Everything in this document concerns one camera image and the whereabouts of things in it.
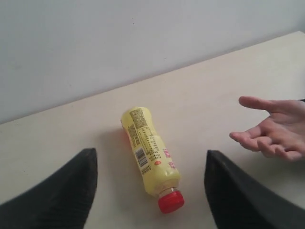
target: yellow plastic bottle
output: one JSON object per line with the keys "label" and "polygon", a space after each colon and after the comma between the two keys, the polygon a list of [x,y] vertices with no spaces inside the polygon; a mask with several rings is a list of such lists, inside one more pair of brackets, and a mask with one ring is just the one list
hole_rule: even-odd
{"label": "yellow plastic bottle", "polygon": [[121,118],[148,194],[158,197],[162,213],[173,212],[184,205],[178,185],[180,174],[162,139],[153,127],[150,111],[134,107]]}

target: red bottle cap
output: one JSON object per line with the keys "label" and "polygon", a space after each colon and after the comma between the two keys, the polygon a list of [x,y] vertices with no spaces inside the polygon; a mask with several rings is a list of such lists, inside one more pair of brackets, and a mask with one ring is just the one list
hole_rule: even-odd
{"label": "red bottle cap", "polygon": [[161,212],[167,214],[181,208],[184,205],[184,199],[180,191],[174,191],[160,198],[158,204]]}

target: white table surface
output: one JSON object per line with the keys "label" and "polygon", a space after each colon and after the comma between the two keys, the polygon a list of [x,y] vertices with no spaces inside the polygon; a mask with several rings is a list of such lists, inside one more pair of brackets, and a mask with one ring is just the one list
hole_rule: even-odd
{"label": "white table surface", "polygon": [[[304,162],[265,159],[229,138],[267,116],[241,95],[305,97],[305,35],[289,34],[170,73],[0,125],[0,202],[36,185],[86,147],[98,152],[99,179],[86,229],[214,229],[204,194],[207,149],[218,149],[268,188],[305,207]],[[185,206],[162,215],[145,193],[120,118],[150,109],[182,175]]]}

